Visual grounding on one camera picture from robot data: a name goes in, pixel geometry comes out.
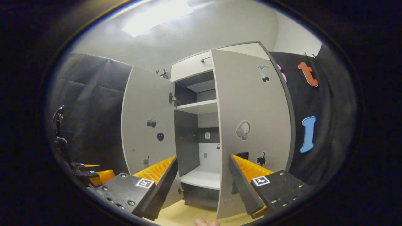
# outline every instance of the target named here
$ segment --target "white cabinet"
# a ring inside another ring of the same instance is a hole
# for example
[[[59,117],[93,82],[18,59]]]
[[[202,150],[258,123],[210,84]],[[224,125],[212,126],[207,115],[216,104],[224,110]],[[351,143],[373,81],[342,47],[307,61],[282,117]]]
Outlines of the white cabinet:
[[[152,165],[177,155],[179,173],[164,206],[184,198],[217,207],[217,219],[240,214],[246,210],[240,195],[232,194],[229,155],[249,152],[253,162],[264,155],[262,166],[274,172],[287,167],[291,114],[281,74],[255,44],[175,63],[171,81],[133,67],[123,100],[123,150],[130,173],[146,167],[148,156]],[[191,67],[205,56],[211,56],[208,65]],[[169,93],[178,106],[169,103]],[[148,119],[156,126],[147,127]]]

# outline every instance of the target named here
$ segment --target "white shelf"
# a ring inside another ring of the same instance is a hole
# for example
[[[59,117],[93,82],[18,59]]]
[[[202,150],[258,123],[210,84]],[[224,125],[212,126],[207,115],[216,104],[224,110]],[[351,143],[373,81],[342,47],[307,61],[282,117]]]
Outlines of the white shelf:
[[[198,166],[180,177],[180,182],[198,187],[219,190],[221,175],[217,172],[208,171],[206,167]]]
[[[177,106],[176,110],[199,115],[199,114],[218,112],[218,104],[217,104],[216,100],[202,101],[202,102]]]

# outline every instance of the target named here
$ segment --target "black fabric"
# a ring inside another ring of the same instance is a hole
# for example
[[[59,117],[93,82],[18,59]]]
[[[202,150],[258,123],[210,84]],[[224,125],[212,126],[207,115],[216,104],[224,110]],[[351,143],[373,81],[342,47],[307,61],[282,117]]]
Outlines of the black fabric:
[[[295,114],[295,150],[289,172],[307,184],[317,184],[326,176],[331,162],[337,161],[333,158],[335,150],[331,148],[334,125],[331,88],[315,58],[293,53],[271,52],[270,54],[287,77],[286,85]],[[311,86],[303,71],[297,67],[301,62],[305,62],[312,68],[312,75],[318,81],[317,87]],[[302,121],[311,116],[316,117],[314,147],[305,153],[300,153],[305,134]]]
[[[48,91],[45,122],[64,105],[61,132],[73,162],[100,164],[102,170],[128,173],[121,144],[121,107],[132,66],[115,60],[72,53],[54,75]]]

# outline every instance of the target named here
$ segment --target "white wall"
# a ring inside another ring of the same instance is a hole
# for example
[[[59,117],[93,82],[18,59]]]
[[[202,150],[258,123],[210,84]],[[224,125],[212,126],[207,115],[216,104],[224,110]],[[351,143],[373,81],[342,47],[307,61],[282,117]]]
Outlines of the white wall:
[[[136,10],[154,1],[145,3],[88,31],[74,52],[111,58],[151,72],[160,70],[161,74],[162,69],[169,70],[178,60],[223,45],[261,41],[269,51],[274,50],[278,22],[271,8],[250,0],[187,2],[190,6],[204,6],[133,37],[121,28]]]
[[[276,12],[278,17],[278,36],[274,52],[317,55],[321,42],[301,25],[289,17]]]

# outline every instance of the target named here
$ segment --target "black cat sticker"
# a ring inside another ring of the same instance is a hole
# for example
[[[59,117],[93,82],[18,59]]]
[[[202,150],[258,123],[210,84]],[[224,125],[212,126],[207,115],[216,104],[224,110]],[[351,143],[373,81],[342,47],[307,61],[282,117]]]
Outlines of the black cat sticker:
[[[262,152],[263,156],[257,158],[257,163],[260,164],[260,166],[265,165],[265,152]]]

